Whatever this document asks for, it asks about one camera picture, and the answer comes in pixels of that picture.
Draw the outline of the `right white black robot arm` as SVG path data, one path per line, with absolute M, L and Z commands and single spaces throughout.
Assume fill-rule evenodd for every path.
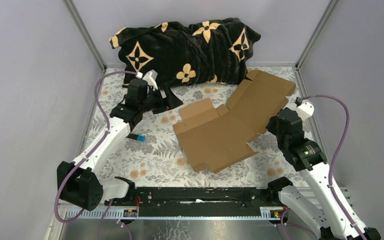
M 270 118 L 267 130 L 276 136 L 286 161 L 306 181 L 318 205 L 305 198 L 286 177 L 269 183 L 267 201 L 295 212 L 318 240 L 379 240 L 381 235 L 356 214 L 333 177 L 319 145 L 305 137 L 299 112 L 284 108 Z

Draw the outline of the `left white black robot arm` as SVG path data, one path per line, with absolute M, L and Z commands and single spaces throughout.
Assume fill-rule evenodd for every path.
M 106 127 L 74 160 L 63 161 L 57 167 L 55 203 L 66 201 L 87 211 L 113 199 L 124 206 L 132 204 L 135 200 L 132 181 L 123 177 L 99 180 L 98 172 L 143 119 L 144 113 L 156 115 L 182 104 L 183 101 L 167 85 L 158 88 L 146 80 L 134 79 L 122 102 L 111 110 Z

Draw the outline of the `brown cardboard box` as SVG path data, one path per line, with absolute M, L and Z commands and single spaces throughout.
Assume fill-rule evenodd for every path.
M 251 70 L 225 104 L 205 98 L 179 109 L 173 125 L 179 145 L 194 172 L 218 173 L 256 155 L 249 146 L 264 134 L 271 117 L 289 102 L 296 83 Z

